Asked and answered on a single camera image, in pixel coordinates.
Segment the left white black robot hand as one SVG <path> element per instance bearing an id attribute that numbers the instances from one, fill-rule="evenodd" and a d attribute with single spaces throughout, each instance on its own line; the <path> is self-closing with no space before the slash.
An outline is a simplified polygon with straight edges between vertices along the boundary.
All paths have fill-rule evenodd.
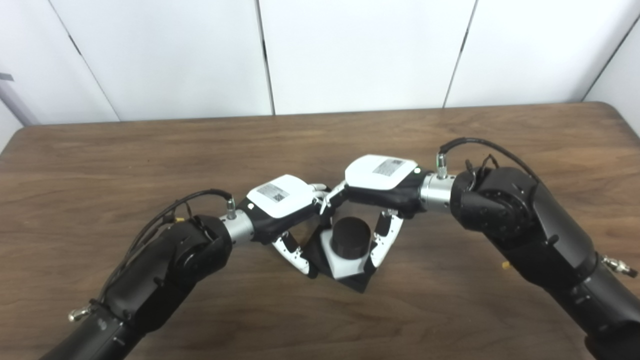
<path id="1" fill-rule="evenodd" d="M 236 207 L 236 217 L 225 221 L 231 241 L 234 245 L 272 245 L 294 268 L 313 280 L 318 269 L 303 257 L 291 228 L 316 216 L 329 192 L 325 184 L 306 183 L 291 174 L 254 187 Z"/>

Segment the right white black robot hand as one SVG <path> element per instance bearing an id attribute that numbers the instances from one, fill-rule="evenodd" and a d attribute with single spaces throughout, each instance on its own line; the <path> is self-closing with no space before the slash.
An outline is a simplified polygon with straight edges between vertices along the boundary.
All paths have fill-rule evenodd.
<path id="1" fill-rule="evenodd" d="M 320 235 L 320 246 L 335 280 L 371 276 L 395 243 L 404 221 L 447 207 L 451 184 L 415 161 L 368 154 L 355 159 L 341 183 L 324 198 L 320 217 L 331 219 L 345 202 L 381 208 L 371 231 L 359 218 L 340 219 Z"/>

